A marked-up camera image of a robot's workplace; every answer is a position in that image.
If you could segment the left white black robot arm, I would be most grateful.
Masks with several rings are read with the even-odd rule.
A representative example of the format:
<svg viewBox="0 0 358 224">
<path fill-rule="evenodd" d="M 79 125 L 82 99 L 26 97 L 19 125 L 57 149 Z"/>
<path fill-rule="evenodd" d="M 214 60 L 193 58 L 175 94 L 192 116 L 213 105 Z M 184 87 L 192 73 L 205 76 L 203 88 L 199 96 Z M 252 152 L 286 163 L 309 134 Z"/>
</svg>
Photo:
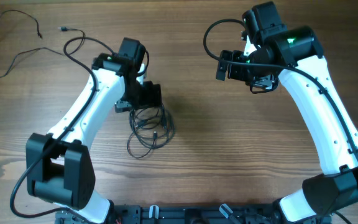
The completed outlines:
<svg viewBox="0 0 358 224">
<path fill-rule="evenodd" d="M 118 52 L 93 60 L 88 84 L 67 114 L 47 134 L 34 133 L 26 143 L 27 169 L 21 181 L 27 192 L 56 212 L 71 213 L 88 223 L 118 223 L 114 203 L 95 190 L 90 147 L 110 110 L 159 107 L 160 85 L 145 81 L 149 54 L 138 40 L 124 38 Z"/>
</svg>

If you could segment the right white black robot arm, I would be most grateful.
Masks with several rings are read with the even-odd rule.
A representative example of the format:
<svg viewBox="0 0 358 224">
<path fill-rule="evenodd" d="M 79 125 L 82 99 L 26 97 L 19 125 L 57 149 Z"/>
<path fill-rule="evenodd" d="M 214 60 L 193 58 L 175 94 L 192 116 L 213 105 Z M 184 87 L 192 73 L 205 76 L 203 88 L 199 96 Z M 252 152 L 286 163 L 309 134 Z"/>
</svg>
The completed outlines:
<svg viewBox="0 0 358 224">
<path fill-rule="evenodd" d="M 280 222 L 321 223 L 358 202 L 358 131 L 310 27 L 288 29 L 273 2 L 246 11 L 241 25 L 246 47 L 222 51 L 216 77 L 243 81 L 255 94 L 274 91 L 278 85 L 287 89 L 312 136 L 322 173 L 278 201 Z"/>
</svg>

